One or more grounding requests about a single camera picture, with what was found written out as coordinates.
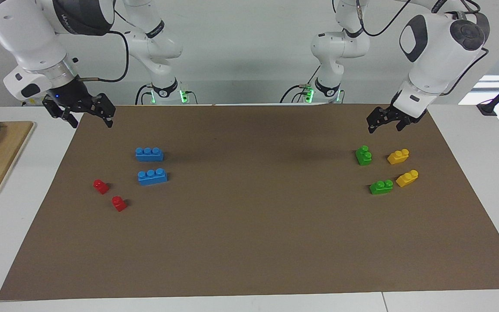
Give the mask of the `yellow two-stud block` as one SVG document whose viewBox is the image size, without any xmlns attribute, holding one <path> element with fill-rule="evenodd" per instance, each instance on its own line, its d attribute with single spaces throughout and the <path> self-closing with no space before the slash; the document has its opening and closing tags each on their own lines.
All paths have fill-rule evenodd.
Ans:
<svg viewBox="0 0 499 312">
<path fill-rule="evenodd" d="M 398 184 L 398 186 L 404 187 L 408 186 L 417 179 L 418 179 L 418 171 L 413 169 L 399 176 L 396 179 L 396 183 Z"/>
<path fill-rule="evenodd" d="M 387 161 L 391 165 L 396 165 L 408 160 L 409 156 L 410 151 L 408 149 L 396 150 L 387 157 Z"/>
</svg>

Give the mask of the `brown table mat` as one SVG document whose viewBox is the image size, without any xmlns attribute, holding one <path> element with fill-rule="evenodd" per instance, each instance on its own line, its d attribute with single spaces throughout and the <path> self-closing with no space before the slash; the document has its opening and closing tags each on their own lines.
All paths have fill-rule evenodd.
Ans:
<svg viewBox="0 0 499 312">
<path fill-rule="evenodd" d="M 0 300 L 499 289 L 499 233 L 431 116 L 369 134 L 372 110 L 124 106 L 112 128 L 83 117 Z M 139 162 L 138 147 L 164 160 Z M 139 184 L 157 168 L 167 182 Z M 388 179 L 390 193 L 370 192 Z"/>
</svg>

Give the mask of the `blue three-stud block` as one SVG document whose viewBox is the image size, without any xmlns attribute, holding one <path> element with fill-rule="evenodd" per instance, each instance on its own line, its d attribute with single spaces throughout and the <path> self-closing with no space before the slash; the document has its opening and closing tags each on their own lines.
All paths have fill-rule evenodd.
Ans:
<svg viewBox="0 0 499 312">
<path fill-rule="evenodd" d="M 142 186 L 159 184 L 168 181 L 168 174 L 162 168 L 140 171 L 137 174 L 137 181 Z"/>
<path fill-rule="evenodd" d="M 164 152 L 158 147 L 138 147 L 135 150 L 135 158 L 139 162 L 161 162 L 164 160 Z"/>
</svg>

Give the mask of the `green two-stud block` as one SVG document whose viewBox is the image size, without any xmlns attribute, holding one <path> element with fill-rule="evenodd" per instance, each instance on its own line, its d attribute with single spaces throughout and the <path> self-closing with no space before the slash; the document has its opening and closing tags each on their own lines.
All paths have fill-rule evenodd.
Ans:
<svg viewBox="0 0 499 312">
<path fill-rule="evenodd" d="M 390 179 L 379 180 L 369 186 L 369 190 L 373 195 L 387 194 L 393 190 L 394 182 Z"/>
<path fill-rule="evenodd" d="M 372 162 L 372 153 L 366 145 L 359 147 L 355 151 L 355 156 L 360 166 L 368 166 Z"/>
</svg>

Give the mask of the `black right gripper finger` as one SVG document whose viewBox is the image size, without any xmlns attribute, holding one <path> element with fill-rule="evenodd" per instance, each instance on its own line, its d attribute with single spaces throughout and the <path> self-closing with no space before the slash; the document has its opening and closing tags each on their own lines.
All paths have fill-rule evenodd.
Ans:
<svg viewBox="0 0 499 312">
<path fill-rule="evenodd" d="M 97 96 L 91 98 L 93 115 L 101 118 L 108 128 L 113 126 L 113 117 L 116 112 L 116 108 L 111 103 L 106 94 L 99 93 Z"/>
<path fill-rule="evenodd" d="M 71 114 L 71 110 L 69 108 L 65 108 L 63 110 L 49 96 L 44 97 L 43 106 L 45 109 L 47 109 L 52 118 L 65 120 L 68 124 L 71 125 L 72 128 L 78 127 L 78 120 L 73 114 Z"/>
</svg>

